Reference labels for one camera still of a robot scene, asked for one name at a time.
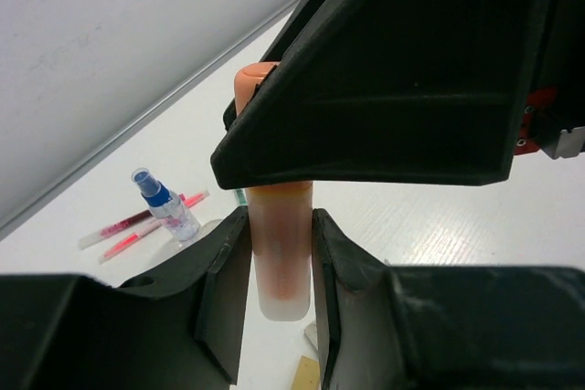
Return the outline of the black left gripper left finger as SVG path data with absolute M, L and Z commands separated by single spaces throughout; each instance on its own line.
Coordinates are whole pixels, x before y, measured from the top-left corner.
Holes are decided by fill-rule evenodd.
M 227 389 L 250 278 L 245 207 L 118 287 L 78 274 L 1 278 L 4 389 Z

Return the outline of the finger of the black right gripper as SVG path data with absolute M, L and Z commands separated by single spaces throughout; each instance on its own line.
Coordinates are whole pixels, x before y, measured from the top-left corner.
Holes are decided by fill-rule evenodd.
M 211 157 L 224 189 L 510 173 L 549 0 L 324 0 Z

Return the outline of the orange highlighter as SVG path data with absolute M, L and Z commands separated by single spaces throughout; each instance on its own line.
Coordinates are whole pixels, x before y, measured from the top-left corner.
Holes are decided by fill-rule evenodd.
M 299 321 L 311 302 L 311 182 L 245 190 L 260 309 L 271 321 Z

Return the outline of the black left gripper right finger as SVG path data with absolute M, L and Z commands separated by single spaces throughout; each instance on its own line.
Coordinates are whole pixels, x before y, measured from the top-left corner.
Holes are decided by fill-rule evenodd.
M 324 389 L 581 389 L 584 274 L 389 266 L 313 213 Z

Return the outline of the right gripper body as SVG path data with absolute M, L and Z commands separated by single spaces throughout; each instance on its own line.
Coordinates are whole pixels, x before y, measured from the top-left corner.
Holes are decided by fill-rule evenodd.
M 550 0 L 515 154 L 584 152 L 584 0 Z

